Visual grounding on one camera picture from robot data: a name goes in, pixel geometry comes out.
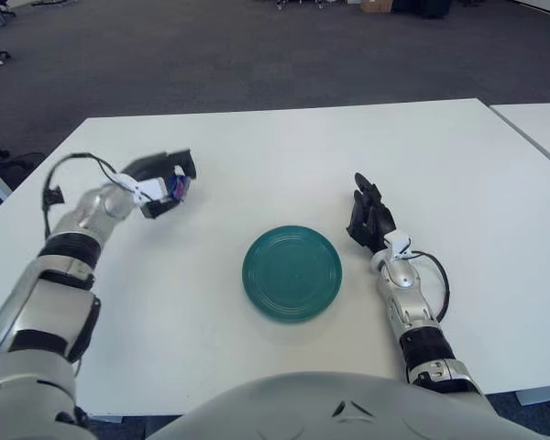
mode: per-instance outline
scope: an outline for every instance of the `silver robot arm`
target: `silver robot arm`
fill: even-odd
[[[195,167],[189,151],[162,153],[110,177],[62,217],[0,309],[0,439],[93,438],[75,404],[72,363],[100,310],[90,291],[96,263],[135,207],[155,218],[179,204]]]
[[[420,275],[409,261],[420,254],[413,254],[412,238],[396,229],[377,187],[360,174],[355,180],[358,191],[346,230],[373,252],[371,266],[377,275],[377,289],[403,353],[407,382],[488,405],[484,398],[473,398],[472,394],[482,397],[482,393],[446,341],[439,323],[443,316],[435,316],[422,294]]]

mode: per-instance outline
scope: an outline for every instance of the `black cable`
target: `black cable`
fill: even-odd
[[[77,361],[77,368],[75,369],[75,372],[73,373],[73,376],[77,378],[77,375],[80,374],[80,369],[82,369],[82,359],[83,357],[80,357]]]
[[[440,271],[442,281],[444,282],[444,300],[442,301],[442,309],[440,309],[440,313],[436,316],[436,321],[440,323],[446,316],[448,305],[450,304],[450,283],[448,282],[448,276],[446,275],[446,271],[440,263],[440,260],[438,260],[438,258],[436,258],[434,255],[428,254],[427,252],[422,252],[421,250],[413,250],[412,253],[413,257],[408,257],[405,259],[418,259],[419,257],[427,257],[436,265],[436,267]]]
[[[55,170],[59,168],[59,166],[66,162],[67,160],[71,159],[92,159],[95,160],[100,167],[100,170],[102,170],[102,173],[104,176],[106,176],[106,179],[108,179],[111,183],[114,185],[119,186],[120,188],[131,191],[129,188],[124,187],[110,176],[108,172],[106,171],[105,167],[110,170],[113,174],[116,174],[116,170],[112,165],[110,165],[108,162],[106,162],[104,159],[98,158],[92,153],[72,153],[69,154],[60,160],[58,160],[49,170],[49,173],[47,174],[47,179],[45,180],[45,183],[43,185],[43,192],[42,192],[42,199],[41,199],[41,209],[43,211],[43,223],[45,224],[45,239],[47,239],[51,235],[51,227],[49,224],[49,208],[53,204],[62,204],[63,203],[63,195],[61,194],[61,190],[59,188],[51,189],[51,180],[53,179],[53,174],[55,173]],[[152,197],[150,197],[148,194],[142,192],[142,194],[147,197],[151,202],[153,201]]]
[[[97,161],[100,164],[101,167],[102,167],[102,164],[104,164],[106,166],[106,168],[108,168],[113,174],[116,174],[116,170],[114,169],[114,167],[112,165],[110,165],[105,160],[96,157],[92,153],[72,153],[72,154],[68,154],[67,156],[59,159],[55,163],[55,165],[53,165],[51,167],[51,169],[49,170],[49,173],[47,174],[47,179],[45,180],[45,183],[43,185],[41,209],[43,211],[43,220],[44,220],[44,223],[45,223],[45,238],[49,237],[50,234],[51,234],[51,228],[50,228],[50,225],[49,225],[49,207],[52,204],[63,203],[63,197],[61,195],[61,190],[59,190],[59,191],[58,190],[52,190],[50,188],[51,180],[53,179],[53,174],[55,173],[55,170],[58,169],[59,166],[63,162],[66,162],[67,160],[71,160],[71,159],[93,159],[93,160]]]

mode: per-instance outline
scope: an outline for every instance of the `gray carpet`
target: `gray carpet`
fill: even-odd
[[[503,0],[455,3],[444,20],[341,3],[278,12],[272,0],[79,0],[16,12],[0,28],[0,49],[14,56],[0,68],[0,148],[13,155],[49,154],[90,116],[550,102],[550,16]],[[12,186],[25,176],[4,172]],[[550,403],[491,401],[550,435]],[[131,418],[94,430],[141,438],[147,425]]]

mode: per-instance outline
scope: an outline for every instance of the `teal plastic plate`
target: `teal plastic plate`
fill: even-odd
[[[250,301],[268,317],[305,321],[334,300],[342,266],[324,236],[307,227],[282,226],[263,234],[250,247],[242,281]]]

